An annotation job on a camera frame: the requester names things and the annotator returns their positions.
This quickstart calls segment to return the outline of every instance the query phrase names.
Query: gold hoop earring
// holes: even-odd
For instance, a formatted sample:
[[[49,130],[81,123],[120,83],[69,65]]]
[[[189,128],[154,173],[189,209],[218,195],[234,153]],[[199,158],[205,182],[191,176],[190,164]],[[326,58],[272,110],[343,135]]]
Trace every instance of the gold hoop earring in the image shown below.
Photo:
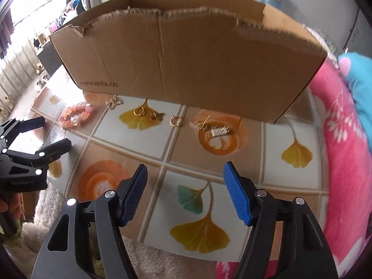
[[[143,116],[146,113],[146,110],[143,107],[137,106],[134,110],[133,113],[135,116]]]
[[[169,123],[172,127],[179,127],[182,123],[182,116],[179,115],[172,115],[172,117],[169,120]]]

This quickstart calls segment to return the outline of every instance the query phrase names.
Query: green ginkgo leaf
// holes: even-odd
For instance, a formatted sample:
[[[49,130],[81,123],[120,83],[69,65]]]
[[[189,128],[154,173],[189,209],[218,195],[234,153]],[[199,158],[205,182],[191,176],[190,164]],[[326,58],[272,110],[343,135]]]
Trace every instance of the green ginkgo leaf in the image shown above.
[[[204,190],[205,187],[200,190],[194,190],[185,186],[178,186],[178,202],[183,205],[185,210],[201,214],[203,212],[202,193]]]

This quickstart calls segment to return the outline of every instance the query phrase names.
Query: table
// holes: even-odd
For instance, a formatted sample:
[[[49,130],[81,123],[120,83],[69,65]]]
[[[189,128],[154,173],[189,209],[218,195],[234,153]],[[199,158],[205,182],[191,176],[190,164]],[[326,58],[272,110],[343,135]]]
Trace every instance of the table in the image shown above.
[[[222,178],[232,161],[241,176],[274,197],[303,197],[321,226],[328,200],[327,163],[322,133],[304,92],[286,116],[273,125],[239,116],[174,103],[84,93],[60,67],[31,106],[26,118],[43,116],[45,127],[21,134],[11,149],[34,153],[44,145],[69,138],[72,150],[53,162],[48,180],[67,198],[93,200],[130,178],[139,164],[148,168],[148,183],[135,217],[123,235],[176,254],[216,261],[239,261],[250,229],[238,219]],[[91,117],[75,128],[62,129],[58,118],[67,107],[87,101]],[[133,109],[165,113],[163,120],[141,119]],[[181,127],[169,124],[183,117]],[[196,120],[224,124],[229,135],[212,138]],[[279,254],[277,223],[271,259]]]

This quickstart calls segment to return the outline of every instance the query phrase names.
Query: clothing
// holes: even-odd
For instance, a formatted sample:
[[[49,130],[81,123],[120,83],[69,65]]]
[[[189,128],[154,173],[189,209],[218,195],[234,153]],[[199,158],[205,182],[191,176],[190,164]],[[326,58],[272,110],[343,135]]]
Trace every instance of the clothing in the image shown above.
[[[80,1],[81,1],[81,0],[74,0],[74,1],[72,2],[72,7],[75,9],[75,8],[77,7],[77,4],[79,4]]]
[[[372,59],[356,52],[340,55],[339,66],[352,93],[356,112],[372,153]]]

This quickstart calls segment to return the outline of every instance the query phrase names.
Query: metal screw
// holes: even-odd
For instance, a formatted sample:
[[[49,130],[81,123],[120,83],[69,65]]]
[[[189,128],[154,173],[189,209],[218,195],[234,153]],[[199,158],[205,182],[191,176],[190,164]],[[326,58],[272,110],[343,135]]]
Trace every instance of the metal screw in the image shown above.
[[[76,199],[70,198],[66,203],[68,206],[73,206],[76,203]]]
[[[105,193],[105,197],[106,198],[111,198],[111,197],[114,197],[115,196],[115,191],[107,191],[106,193]]]
[[[305,204],[305,200],[301,197],[297,197],[296,198],[296,203],[300,206],[302,206],[303,204]]]
[[[265,190],[257,190],[257,196],[258,197],[266,197],[267,192]]]

